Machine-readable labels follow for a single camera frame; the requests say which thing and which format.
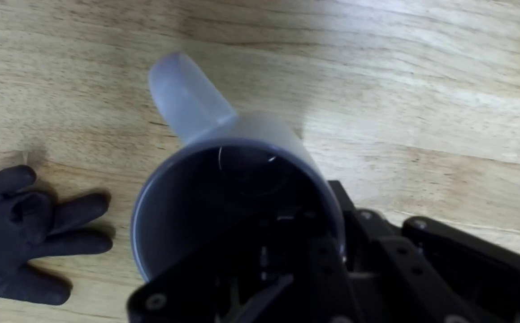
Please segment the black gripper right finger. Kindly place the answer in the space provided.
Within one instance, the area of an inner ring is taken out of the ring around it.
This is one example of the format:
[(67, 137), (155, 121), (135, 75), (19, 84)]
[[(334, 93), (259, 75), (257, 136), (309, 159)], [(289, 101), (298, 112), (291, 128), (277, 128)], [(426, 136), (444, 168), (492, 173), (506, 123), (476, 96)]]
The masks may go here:
[(520, 252), (431, 216), (395, 225), (332, 191), (343, 252), (329, 263), (347, 297), (332, 317), (352, 323), (520, 323)]

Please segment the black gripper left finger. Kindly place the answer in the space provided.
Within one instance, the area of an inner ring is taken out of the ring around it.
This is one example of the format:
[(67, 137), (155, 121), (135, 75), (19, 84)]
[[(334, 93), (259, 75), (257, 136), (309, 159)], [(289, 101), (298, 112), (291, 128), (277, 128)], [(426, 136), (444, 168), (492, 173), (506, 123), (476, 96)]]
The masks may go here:
[(329, 232), (309, 207), (255, 215), (137, 288), (130, 323), (255, 323), (302, 276), (307, 243)]

